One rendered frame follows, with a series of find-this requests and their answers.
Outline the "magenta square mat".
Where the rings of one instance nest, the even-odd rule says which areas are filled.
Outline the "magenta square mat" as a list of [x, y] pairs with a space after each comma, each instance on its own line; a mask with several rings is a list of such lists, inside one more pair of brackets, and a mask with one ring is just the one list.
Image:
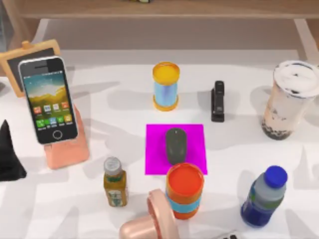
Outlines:
[[186, 132], [187, 163], [196, 165], [207, 175], [206, 148], [204, 128], [201, 124], [148, 124], [146, 126], [145, 174], [166, 175], [171, 167], [165, 150], [165, 134], [173, 127]]

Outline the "dark grey computer mouse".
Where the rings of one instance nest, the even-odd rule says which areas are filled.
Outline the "dark grey computer mouse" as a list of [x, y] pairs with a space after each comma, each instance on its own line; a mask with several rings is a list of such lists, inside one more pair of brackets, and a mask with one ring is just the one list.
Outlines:
[[170, 128], [165, 134], [165, 150], [171, 165], [185, 162], [187, 154], [187, 135], [182, 128]]

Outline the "yellow and blue can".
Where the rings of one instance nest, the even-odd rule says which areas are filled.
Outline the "yellow and blue can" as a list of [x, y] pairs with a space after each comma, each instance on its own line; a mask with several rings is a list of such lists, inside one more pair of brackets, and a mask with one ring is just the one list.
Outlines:
[[168, 61], [157, 63], [153, 67], [154, 106], [163, 112], [172, 111], [178, 104], [177, 82], [180, 76], [179, 67]]

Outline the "black stapler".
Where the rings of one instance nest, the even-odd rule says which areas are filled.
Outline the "black stapler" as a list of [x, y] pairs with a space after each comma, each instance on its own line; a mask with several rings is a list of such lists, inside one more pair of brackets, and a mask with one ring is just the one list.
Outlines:
[[224, 82], [216, 81], [211, 90], [211, 121], [224, 122]]

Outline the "orange and blue can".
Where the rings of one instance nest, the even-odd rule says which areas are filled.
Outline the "orange and blue can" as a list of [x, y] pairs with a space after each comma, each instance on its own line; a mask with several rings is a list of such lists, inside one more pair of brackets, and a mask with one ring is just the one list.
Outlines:
[[169, 169], [165, 194], [177, 219], [188, 220], [197, 213], [203, 186], [203, 173], [194, 164], [179, 163]]

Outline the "yellow tea bottle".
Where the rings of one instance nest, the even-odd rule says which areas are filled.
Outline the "yellow tea bottle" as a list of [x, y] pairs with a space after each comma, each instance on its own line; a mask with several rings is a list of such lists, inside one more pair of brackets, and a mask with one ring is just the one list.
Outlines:
[[127, 205], [127, 174], [122, 169], [120, 160], [113, 156], [104, 161], [104, 189], [111, 207]]

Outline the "salmon phone stand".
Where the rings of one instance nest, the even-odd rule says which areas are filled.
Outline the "salmon phone stand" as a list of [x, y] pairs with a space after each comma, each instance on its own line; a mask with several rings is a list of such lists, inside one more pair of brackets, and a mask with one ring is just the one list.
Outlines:
[[50, 169], [78, 164], [88, 160], [90, 156], [80, 112], [75, 105], [73, 105], [73, 109], [77, 120], [78, 136], [73, 140], [44, 146], [47, 165]]

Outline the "rose gold headphones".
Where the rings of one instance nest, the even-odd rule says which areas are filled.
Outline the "rose gold headphones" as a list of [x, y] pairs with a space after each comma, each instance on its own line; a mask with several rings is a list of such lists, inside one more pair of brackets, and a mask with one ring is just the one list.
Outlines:
[[173, 210], [164, 192], [155, 189], [147, 197], [148, 214], [124, 223], [119, 239], [180, 239]]

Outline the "wooden shelf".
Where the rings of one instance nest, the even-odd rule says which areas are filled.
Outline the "wooden shelf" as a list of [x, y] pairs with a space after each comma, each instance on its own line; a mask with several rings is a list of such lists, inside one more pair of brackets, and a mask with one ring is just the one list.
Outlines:
[[319, 63], [319, 0], [0, 0], [23, 41], [67, 50], [290, 49]]

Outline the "white smartphone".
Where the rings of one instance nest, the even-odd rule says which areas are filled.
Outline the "white smartphone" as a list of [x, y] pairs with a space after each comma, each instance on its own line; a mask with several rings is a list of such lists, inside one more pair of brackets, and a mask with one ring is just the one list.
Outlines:
[[64, 60], [59, 56], [23, 60], [18, 71], [38, 142], [75, 139], [78, 125]]

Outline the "bubble tea cup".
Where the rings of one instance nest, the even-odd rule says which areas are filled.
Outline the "bubble tea cup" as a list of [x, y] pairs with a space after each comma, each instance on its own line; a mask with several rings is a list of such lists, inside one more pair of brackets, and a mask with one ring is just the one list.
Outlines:
[[319, 96], [319, 68], [287, 60], [273, 71], [273, 86], [261, 127], [271, 139], [284, 140], [296, 129], [310, 103]]

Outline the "blue capped bottle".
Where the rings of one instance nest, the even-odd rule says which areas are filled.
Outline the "blue capped bottle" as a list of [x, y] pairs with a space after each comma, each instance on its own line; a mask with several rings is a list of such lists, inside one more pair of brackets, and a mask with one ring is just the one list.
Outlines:
[[255, 228], [264, 227], [284, 199], [287, 180], [287, 172], [278, 165], [272, 165], [260, 174], [241, 206], [243, 221]]

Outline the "black and white object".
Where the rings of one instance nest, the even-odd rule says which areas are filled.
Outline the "black and white object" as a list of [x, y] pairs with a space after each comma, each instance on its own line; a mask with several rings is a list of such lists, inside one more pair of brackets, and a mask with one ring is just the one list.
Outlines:
[[237, 233], [237, 231], [230, 231], [223, 233], [221, 235], [218, 235], [214, 239], [241, 239], [240, 235]]

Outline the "wooden framed blackboard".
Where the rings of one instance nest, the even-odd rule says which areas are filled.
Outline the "wooden framed blackboard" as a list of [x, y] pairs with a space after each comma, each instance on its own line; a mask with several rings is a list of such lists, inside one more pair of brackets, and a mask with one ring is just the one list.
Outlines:
[[18, 98], [24, 96], [18, 65], [22, 60], [41, 58], [60, 54], [60, 47], [55, 39], [32, 44], [22, 42], [22, 47], [0, 53], [0, 66], [9, 79], [13, 91]]

